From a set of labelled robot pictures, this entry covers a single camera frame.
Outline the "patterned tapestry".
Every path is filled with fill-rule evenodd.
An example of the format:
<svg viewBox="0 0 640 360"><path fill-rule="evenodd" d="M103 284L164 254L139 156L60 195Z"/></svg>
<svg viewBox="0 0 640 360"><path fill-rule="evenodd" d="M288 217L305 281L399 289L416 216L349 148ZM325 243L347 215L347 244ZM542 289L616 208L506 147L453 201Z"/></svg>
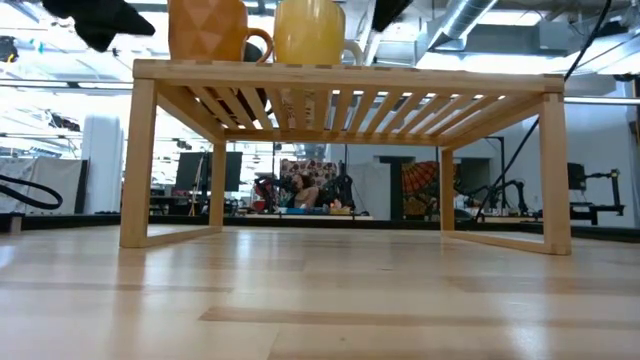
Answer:
<svg viewBox="0 0 640 360"><path fill-rule="evenodd" d="M280 177L289 178L294 175L309 176L315 186L323 187L327 182L338 176L338 167L331 162L282 159L280 162Z"/></svg>

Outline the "white column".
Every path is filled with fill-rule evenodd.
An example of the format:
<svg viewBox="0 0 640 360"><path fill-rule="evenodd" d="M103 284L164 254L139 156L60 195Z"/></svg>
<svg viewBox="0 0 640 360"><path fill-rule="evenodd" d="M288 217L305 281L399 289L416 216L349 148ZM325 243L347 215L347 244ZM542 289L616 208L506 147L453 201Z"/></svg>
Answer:
<svg viewBox="0 0 640 360"><path fill-rule="evenodd" d="M116 115L85 117L81 159L88 161L84 212L119 212L124 131Z"/></svg>

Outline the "yellow mug white handle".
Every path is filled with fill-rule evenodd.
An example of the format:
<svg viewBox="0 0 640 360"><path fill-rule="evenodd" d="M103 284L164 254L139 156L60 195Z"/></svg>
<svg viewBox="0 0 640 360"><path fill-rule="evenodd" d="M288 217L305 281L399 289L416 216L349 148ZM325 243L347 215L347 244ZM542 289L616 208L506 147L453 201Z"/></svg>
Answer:
<svg viewBox="0 0 640 360"><path fill-rule="evenodd" d="M344 51L362 65L359 45L345 38L346 15L332 0L282 0L274 18L274 61L296 65L339 65Z"/></svg>

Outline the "person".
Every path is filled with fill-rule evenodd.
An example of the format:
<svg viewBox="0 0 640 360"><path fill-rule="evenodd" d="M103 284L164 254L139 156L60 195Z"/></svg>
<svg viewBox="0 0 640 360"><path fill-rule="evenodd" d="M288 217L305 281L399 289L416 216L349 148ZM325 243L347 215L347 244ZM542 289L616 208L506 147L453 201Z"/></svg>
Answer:
<svg viewBox="0 0 640 360"><path fill-rule="evenodd" d="M287 203L288 208L311 209L317 205L320 189L313 178L307 174L295 174L292 177L294 191Z"/></svg>

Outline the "wooden slatted shelf rack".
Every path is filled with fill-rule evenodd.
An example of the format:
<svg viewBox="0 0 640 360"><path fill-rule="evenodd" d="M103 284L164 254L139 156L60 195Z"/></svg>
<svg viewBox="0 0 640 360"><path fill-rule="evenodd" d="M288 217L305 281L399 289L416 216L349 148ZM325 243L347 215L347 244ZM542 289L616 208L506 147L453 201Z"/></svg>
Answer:
<svg viewBox="0 0 640 360"><path fill-rule="evenodd" d="M284 89L313 90L311 129L290 129ZM147 232L156 113L164 110L214 147L209 220L223 226L230 141L435 146L440 230L448 237L549 255L572 251L564 81L559 75L484 74L355 65L138 59L133 67L121 208L124 248L190 240L196 232ZM530 117L539 120L543 238L478 235L455 227L456 150Z"/></svg>

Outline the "silver ventilation duct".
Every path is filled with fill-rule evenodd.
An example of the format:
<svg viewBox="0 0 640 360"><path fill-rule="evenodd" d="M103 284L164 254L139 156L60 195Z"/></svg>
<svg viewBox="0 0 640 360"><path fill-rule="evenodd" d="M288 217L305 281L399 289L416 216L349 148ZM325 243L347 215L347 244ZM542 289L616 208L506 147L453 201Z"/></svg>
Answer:
<svg viewBox="0 0 640 360"><path fill-rule="evenodd" d="M428 27L427 49L465 39L499 0L450 0L445 13Z"/></svg>

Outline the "orange faceted mug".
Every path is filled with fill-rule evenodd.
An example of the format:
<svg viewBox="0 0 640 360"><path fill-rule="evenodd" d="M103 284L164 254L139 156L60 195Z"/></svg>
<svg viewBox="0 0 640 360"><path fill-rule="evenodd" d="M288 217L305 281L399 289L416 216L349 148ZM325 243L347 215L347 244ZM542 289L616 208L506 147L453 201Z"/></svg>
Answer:
<svg viewBox="0 0 640 360"><path fill-rule="evenodd" d="M252 36L266 43L266 51L257 59L265 62L273 52L273 39L266 31L248 26L242 0L168 0L172 60L243 61Z"/></svg>

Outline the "orange mandala tapestry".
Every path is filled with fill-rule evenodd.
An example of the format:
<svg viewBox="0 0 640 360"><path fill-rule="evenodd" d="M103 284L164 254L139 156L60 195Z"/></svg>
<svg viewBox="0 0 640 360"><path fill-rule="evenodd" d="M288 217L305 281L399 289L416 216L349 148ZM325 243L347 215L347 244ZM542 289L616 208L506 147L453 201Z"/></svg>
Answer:
<svg viewBox="0 0 640 360"><path fill-rule="evenodd" d="M439 217L440 165L437 161L401 165L403 214L407 220Z"/></svg>

